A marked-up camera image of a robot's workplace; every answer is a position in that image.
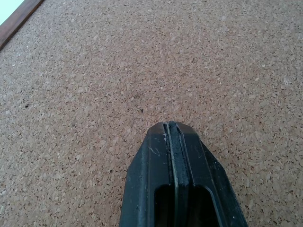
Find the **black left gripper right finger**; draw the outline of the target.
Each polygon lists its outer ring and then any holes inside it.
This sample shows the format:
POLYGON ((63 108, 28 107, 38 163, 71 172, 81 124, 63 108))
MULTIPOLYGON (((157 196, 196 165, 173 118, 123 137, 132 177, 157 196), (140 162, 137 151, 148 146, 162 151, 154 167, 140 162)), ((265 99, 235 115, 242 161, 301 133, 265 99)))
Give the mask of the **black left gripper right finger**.
POLYGON ((176 227, 246 227, 222 165, 193 128, 167 123, 176 227))

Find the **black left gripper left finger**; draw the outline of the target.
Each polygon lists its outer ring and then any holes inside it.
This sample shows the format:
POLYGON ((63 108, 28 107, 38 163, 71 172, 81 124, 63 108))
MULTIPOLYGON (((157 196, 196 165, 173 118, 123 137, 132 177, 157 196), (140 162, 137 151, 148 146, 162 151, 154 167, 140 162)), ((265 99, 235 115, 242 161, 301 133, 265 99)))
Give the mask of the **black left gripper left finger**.
POLYGON ((178 225, 178 132, 175 122, 149 128, 125 181, 121 227, 178 225))

